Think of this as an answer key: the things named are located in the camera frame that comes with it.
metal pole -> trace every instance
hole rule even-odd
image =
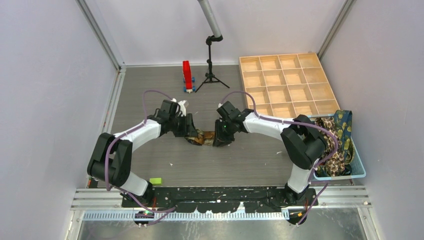
[[[340,12],[338,13],[334,24],[332,25],[330,31],[328,32],[327,36],[324,39],[324,42],[322,43],[321,47],[319,48],[319,51],[317,53],[318,58],[321,60],[323,55],[326,53],[327,49],[329,48],[332,40],[336,36],[337,32],[339,31],[340,27],[342,26],[344,20],[346,19],[346,16],[348,15],[350,9],[352,8],[353,4],[356,2],[356,0],[346,0],[341,7]]]
[[[220,27],[218,26],[217,20],[215,19],[214,12],[212,12],[211,5],[208,0],[198,0],[201,9],[203,10],[204,16],[206,17],[207,23],[209,23],[210,29],[212,30],[213,36],[219,38],[222,36]]]
[[[89,5],[87,4],[86,0],[75,0],[76,3],[79,5],[79,8],[81,9],[81,12],[85,15],[85,18],[87,19],[88,24],[91,26],[95,36],[99,40],[101,46],[103,47],[104,51],[106,52],[107,56],[109,57],[110,61],[112,62],[113,66],[116,68],[116,70],[119,70],[121,68],[121,65],[124,64],[124,62],[119,62],[112,51],[111,47],[109,46],[109,43],[103,34],[102,30],[100,29],[99,24],[97,23],[96,19],[93,16],[93,13],[91,12]]]

white wall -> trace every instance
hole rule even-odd
[[[197,0],[91,0],[127,65],[206,63],[212,35]],[[209,0],[223,35],[214,63],[317,52],[344,0]]]
[[[358,0],[322,64],[387,239],[423,239],[424,1]]]
[[[0,2],[0,239],[59,240],[116,71],[74,0]]]

brown fabric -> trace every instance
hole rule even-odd
[[[196,128],[198,133],[197,137],[186,137],[187,141],[194,145],[206,145],[212,146],[214,144],[215,132],[214,131],[202,131]]]

patterned fabric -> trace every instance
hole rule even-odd
[[[337,110],[334,117],[318,117],[315,119],[315,124],[330,131],[338,141],[336,153],[328,159],[324,165],[318,167],[316,171],[317,175],[319,177],[348,175],[349,171],[346,170],[346,165],[351,163],[355,154],[354,146],[351,141],[352,112]],[[327,149],[322,154],[322,159],[333,151],[335,143],[331,137],[328,137],[323,132],[321,133],[327,141]]]
[[[337,130],[338,144],[343,151],[345,164],[350,164],[354,158],[354,144],[351,141],[352,111],[337,110],[334,114],[335,129]]]

green sticky note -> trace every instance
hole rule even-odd
[[[162,178],[161,177],[154,177],[150,178],[149,182],[153,185],[162,185]]]

